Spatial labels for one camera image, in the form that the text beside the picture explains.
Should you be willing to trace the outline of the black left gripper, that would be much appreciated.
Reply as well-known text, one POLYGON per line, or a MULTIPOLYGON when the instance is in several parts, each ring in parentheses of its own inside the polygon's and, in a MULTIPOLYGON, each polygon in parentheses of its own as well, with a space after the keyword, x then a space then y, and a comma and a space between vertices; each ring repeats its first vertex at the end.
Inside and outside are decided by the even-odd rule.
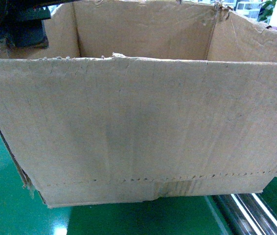
POLYGON ((0 40, 15 47, 47 48, 44 21, 51 18, 51 6, 69 0, 0 0, 0 40))

